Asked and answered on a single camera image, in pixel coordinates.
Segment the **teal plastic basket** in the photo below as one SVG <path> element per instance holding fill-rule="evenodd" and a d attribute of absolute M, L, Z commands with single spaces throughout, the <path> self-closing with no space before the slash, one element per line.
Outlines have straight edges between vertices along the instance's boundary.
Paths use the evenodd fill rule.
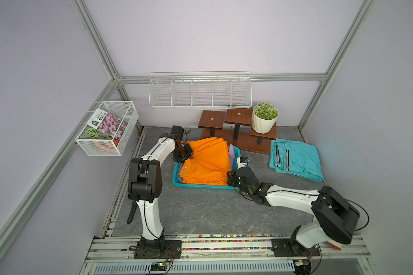
<path fill-rule="evenodd" d="M 238 147 L 234 147 L 235 150 L 235 160 L 233 163 L 233 171 L 237 170 L 237 158 L 241 157 L 241 150 Z M 172 183 L 178 187 L 192 187 L 192 188 L 207 188 L 207 189 L 224 189 L 224 190 L 232 190 L 232 186 L 218 186 L 218 185 L 207 185 L 207 184 L 185 184 L 180 181 L 179 172 L 181 168 L 181 163 L 176 163 L 173 169 L 173 176 L 172 176 Z"/>

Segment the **orange pants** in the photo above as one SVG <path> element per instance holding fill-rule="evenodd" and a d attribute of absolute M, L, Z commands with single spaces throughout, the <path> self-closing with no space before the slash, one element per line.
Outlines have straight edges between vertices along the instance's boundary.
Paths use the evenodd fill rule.
<path fill-rule="evenodd" d="M 221 137 L 209 137 L 187 143 L 193 150 L 179 172 L 184 184 L 226 186 L 231 171 L 228 144 Z"/>

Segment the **purple pants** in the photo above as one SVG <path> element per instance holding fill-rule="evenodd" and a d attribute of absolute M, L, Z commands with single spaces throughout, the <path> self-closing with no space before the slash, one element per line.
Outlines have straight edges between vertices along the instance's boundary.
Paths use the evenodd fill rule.
<path fill-rule="evenodd" d="M 233 144 L 228 145 L 228 157 L 231 170 L 234 170 L 234 161 L 235 161 L 235 148 Z"/>

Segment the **teal pants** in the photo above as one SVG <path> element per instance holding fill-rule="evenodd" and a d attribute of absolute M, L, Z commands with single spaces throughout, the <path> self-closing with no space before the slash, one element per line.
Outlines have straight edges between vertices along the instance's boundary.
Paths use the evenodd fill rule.
<path fill-rule="evenodd" d="M 316 146 L 303 142 L 272 140 L 268 165 L 277 173 L 295 175 L 315 182 L 325 179 Z"/>

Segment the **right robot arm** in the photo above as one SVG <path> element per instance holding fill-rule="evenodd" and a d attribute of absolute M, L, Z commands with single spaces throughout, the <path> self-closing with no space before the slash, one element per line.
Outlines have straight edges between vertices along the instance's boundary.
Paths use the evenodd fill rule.
<path fill-rule="evenodd" d="M 292 254 L 330 240 L 342 245 L 352 242 L 360 212 L 333 188 L 296 190 L 261 182 L 244 160 L 239 160 L 238 169 L 227 176 L 229 186 L 258 205 L 286 207 L 314 216 L 313 222 L 297 226 L 288 239 L 286 248 Z"/>

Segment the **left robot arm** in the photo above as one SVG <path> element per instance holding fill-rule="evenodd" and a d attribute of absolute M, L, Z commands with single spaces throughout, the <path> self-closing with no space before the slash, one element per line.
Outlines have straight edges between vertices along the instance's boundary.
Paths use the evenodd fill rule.
<path fill-rule="evenodd" d="M 187 132 L 173 126 L 171 132 L 162 134 L 157 143 L 142 157 L 133 158 L 129 165 L 128 199 L 132 201 L 127 223 L 133 222 L 137 210 L 142 221 L 142 238 L 157 241 L 163 238 L 164 229 L 159 217 L 158 198 L 163 187 L 161 165 L 171 155 L 182 163 L 193 155 L 193 150 L 183 137 Z"/>

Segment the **brown wooden tiered stand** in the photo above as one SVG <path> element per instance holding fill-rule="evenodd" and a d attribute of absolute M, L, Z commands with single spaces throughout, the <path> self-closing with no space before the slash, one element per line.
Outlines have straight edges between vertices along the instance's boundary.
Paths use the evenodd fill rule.
<path fill-rule="evenodd" d="M 276 123 L 266 134 L 252 128 L 252 108 L 224 111 L 204 110 L 198 127 L 203 129 L 201 138 L 218 137 L 241 150 L 270 154 L 271 142 L 276 139 Z"/>

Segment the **white pot with green plant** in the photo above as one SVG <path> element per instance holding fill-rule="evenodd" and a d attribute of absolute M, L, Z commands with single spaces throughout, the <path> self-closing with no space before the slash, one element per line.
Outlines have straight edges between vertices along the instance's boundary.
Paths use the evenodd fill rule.
<path fill-rule="evenodd" d="M 258 134 L 271 131 L 279 116 L 278 109 L 269 103 L 259 103 L 252 111 L 252 129 Z"/>

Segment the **purple flowers in pot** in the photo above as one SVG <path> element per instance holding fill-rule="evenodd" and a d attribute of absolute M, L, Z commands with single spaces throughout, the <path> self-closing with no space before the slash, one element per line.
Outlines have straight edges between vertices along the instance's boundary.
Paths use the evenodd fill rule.
<path fill-rule="evenodd" d="M 112 140 L 118 146 L 126 128 L 127 123 L 123 119 L 108 113 L 98 129 L 99 139 Z"/>

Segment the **white card with label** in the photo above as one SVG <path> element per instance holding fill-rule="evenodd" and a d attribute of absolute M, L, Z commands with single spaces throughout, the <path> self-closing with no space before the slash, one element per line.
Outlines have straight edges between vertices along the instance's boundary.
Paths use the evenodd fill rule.
<path fill-rule="evenodd" d="M 90 118 L 87 120 L 86 125 L 94 129 L 99 129 L 101 123 L 103 122 L 107 114 L 107 111 L 97 108 L 94 111 L 94 113 L 90 116 Z"/>

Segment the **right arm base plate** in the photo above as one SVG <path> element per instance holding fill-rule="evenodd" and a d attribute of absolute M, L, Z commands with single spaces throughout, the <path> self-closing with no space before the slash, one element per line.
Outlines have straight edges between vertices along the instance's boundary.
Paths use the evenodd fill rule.
<path fill-rule="evenodd" d="M 313 256 L 319 257 L 321 251 L 317 245 L 305 248 L 297 241 L 290 241 L 285 238 L 274 238 L 271 240 L 272 251 L 275 257 L 300 257 L 310 259 Z"/>

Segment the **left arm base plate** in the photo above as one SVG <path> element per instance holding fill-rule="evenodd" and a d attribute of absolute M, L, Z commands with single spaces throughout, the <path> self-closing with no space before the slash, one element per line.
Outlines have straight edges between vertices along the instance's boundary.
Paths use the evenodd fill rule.
<path fill-rule="evenodd" d="M 182 241 L 166 241 L 164 239 L 148 240 L 141 238 L 135 247 L 136 260 L 179 259 L 182 252 Z"/>

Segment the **aluminium rail frame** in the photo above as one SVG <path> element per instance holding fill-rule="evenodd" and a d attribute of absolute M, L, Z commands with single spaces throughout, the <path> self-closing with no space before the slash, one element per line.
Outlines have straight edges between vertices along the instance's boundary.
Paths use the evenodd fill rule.
<path fill-rule="evenodd" d="M 175 245 L 151 259 L 135 258 L 137 236 L 92 242 L 82 275 L 378 275 L 361 236 L 341 249 L 322 243 L 300 256 L 286 253 L 287 238 L 272 234 L 168 236 Z"/>

